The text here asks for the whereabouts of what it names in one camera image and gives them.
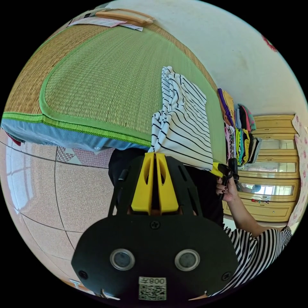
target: hand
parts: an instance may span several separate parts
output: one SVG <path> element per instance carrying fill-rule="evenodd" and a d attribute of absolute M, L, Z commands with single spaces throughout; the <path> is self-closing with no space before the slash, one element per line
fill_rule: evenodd
<path fill-rule="evenodd" d="M 221 193 L 225 193 L 223 200 L 227 202 L 233 201 L 237 197 L 237 189 L 233 177 L 228 180 L 227 186 L 222 185 L 222 179 L 218 178 L 216 194 L 219 195 Z"/>

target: bed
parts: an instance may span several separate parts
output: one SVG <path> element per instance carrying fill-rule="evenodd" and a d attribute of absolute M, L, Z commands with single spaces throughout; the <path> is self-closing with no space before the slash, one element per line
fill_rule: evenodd
<path fill-rule="evenodd" d="M 226 163 L 217 86 L 196 56 L 155 24 L 142 32 L 73 25 L 47 40 L 18 76 L 1 127 L 43 145 L 148 149 L 168 65 L 206 95 L 213 160 Z"/>

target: stack of clothes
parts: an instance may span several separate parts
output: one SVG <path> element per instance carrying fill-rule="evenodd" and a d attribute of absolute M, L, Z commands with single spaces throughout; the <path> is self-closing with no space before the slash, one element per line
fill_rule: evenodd
<path fill-rule="evenodd" d="M 227 160 L 236 158 L 239 169 L 253 164 L 262 139 L 251 134 L 256 129 L 251 112 L 242 104 L 235 106 L 232 97 L 222 89 L 218 89 L 218 98 L 225 122 Z"/>

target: purple clothing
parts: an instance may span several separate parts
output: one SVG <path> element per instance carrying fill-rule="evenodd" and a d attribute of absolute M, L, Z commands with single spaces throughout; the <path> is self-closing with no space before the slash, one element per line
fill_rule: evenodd
<path fill-rule="evenodd" d="M 227 106 L 227 104 L 226 104 L 226 102 L 224 100 L 224 96 L 222 94 L 222 89 L 218 89 L 217 92 L 218 92 L 220 101 L 221 101 L 221 103 L 222 103 L 222 105 L 223 105 L 223 107 L 224 107 L 224 109 L 226 111 L 226 116 L 227 116 L 229 122 L 231 123 L 231 126 L 234 126 L 235 124 L 233 123 L 230 110 L 229 110 L 229 108 L 228 108 L 228 106 Z"/>

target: black and white striped clothing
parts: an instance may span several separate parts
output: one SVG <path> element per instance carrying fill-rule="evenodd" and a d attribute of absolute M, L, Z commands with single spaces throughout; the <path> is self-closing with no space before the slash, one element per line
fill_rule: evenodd
<path fill-rule="evenodd" d="M 225 288 L 211 296 L 236 288 L 267 269 L 292 237 L 291 229 L 288 226 L 282 231 L 266 230 L 258 237 L 252 237 L 251 233 L 240 229 L 232 231 L 225 228 L 225 232 L 234 245 L 239 265 Z"/>
<path fill-rule="evenodd" d="M 185 165 L 211 171 L 213 156 L 205 95 L 171 66 L 162 69 L 161 88 L 163 108 L 152 117 L 149 152 L 164 153 Z"/>

